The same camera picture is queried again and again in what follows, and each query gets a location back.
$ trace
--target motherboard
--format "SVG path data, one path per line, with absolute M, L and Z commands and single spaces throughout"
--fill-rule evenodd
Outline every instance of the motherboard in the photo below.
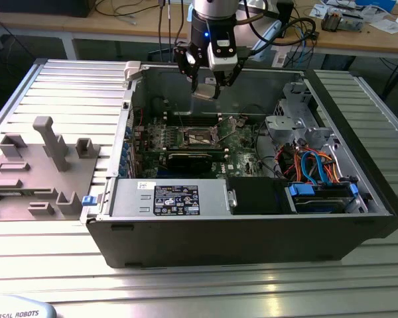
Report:
M 155 117 L 134 129 L 138 178 L 265 176 L 246 118 Z

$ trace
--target power supply label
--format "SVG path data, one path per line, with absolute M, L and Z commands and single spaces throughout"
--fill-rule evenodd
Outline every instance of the power supply label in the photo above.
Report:
M 158 216 L 199 215 L 197 185 L 156 185 L 153 213 Z

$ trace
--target blue clip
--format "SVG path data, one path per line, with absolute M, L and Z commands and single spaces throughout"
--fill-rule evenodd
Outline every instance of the blue clip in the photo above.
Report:
M 291 196 L 296 195 L 314 195 L 314 189 L 312 188 L 311 184 L 292 184 L 289 187 L 289 192 Z
M 85 195 L 82 197 L 81 205 L 83 207 L 93 207 L 98 204 L 98 197 L 92 195 Z
M 359 193 L 357 185 L 356 184 L 351 184 L 350 185 L 350 189 L 351 189 L 351 192 L 354 195 L 354 197 L 356 197 L 358 195 L 358 193 Z

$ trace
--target laboratory floor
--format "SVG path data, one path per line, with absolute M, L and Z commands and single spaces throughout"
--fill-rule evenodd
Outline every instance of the laboratory floor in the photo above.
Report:
M 58 39 L 26 36 L 18 38 L 37 58 L 66 58 L 62 43 Z M 2 41 L 4 49 L 0 51 L 0 109 L 33 63 L 33 59 L 10 36 L 4 36 Z M 123 42 L 121 43 L 122 56 L 119 57 L 115 44 L 111 41 L 77 40 L 77 47 L 83 60 L 145 61 L 147 53 L 157 50 L 158 45 Z M 322 54 L 315 54 L 310 68 L 320 68 L 323 57 Z M 381 92 L 391 74 L 391 70 L 384 66 L 378 58 L 356 58 L 350 70 L 363 76 L 376 93 Z M 389 96 L 387 105 L 398 117 L 398 85 Z

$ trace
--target desk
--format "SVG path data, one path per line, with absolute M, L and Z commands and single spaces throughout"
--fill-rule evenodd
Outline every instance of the desk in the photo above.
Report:
M 127 0 L 114 0 L 115 6 L 128 3 Z M 155 0 L 144 0 L 141 5 L 130 7 L 137 11 L 156 5 Z M 100 10 L 112 13 L 110 1 L 100 5 Z M 188 6 L 184 6 L 184 17 L 187 17 Z M 167 9 L 164 9 L 162 21 L 162 42 L 168 43 Z M 75 39 L 110 40 L 121 42 L 158 42 L 159 8 L 135 14 L 136 25 L 131 25 L 115 17 L 107 17 L 92 11 L 88 18 L 63 17 L 55 15 L 34 15 L 26 13 L 1 13 L 0 21 L 15 35 L 45 36 L 59 38 L 69 60 L 77 60 L 78 54 Z M 181 23 L 180 5 L 171 5 L 171 38 L 175 39 Z M 179 39 L 187 38 L 188 23 L 180 33 Z M 6 31 L 0 26 L 0 35 Z
M 127 3 L 127 0 L 114 0 L 115 5 Z M 310 8 L 318 0 L 297 1 L 298 11 L 304 16 L 310 12 Z M 145 0 L 141 5 L 133 6 L 132 11 L 154 5 L 156 1 Z M 180 5 L 171 6 L 172 30 L 174 38 L 181 22 Z M 111 13 L 109 1 L 105 1 L 100 9 Z M 187 16 L 188 6 L 184 6 L 184 16 Z M 398 6 L 393 13 L 398 15 Z M 93 11 L 88 18 L 61 17 L 51 15 L 31 15 L 22 13 L 0 13 L 0 20 L 7 25 L 16 35 L 47 36 L 60 38 L 63 42 L 68 59 L 77 59 L 74 39 L 90 40 L 112 40 L 122 42 L 158 42 L 158 16 L 159 9 L 150 9 L 137 13 L 135 21 L 137 25 L 130 25 L 115 17 L 106 17 Z M 320 32 L 316 53 L 341 54 L 349 56 L 371 56 L 383 58 L 398 58 L 398 34 L 388 34 L 366 25 L 362 32 L 326 32 L 320 27 L 321 20 L 317 22 L 317 31 Z M 181 39 L 187 37 L 189 24 L 185 23 L 180 34 Z M 5 30 L 0 27 L 0 34 Z M 168 20 L 166 9 L 164 10 L 162 22 L 162 41 L 168 42 Z M 285 39 L 281 41 L 292 41 L 296 39 L 293 30 L 290 30 Z

